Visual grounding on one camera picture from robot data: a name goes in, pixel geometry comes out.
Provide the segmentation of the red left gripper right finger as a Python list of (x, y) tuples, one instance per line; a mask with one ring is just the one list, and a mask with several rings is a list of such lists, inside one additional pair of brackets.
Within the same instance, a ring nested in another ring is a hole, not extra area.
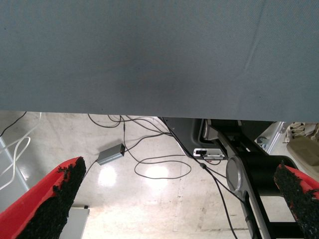
[(279, 164), (274, 182), (306, 239), (319, 237), (319, 182), (302, 171)]

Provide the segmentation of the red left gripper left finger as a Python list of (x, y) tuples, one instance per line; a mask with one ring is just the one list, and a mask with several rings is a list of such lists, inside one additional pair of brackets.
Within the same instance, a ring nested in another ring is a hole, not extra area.
[(0, 237), (59, 238), (85, 173), (83, 157), (59, 164), (0, 214)]

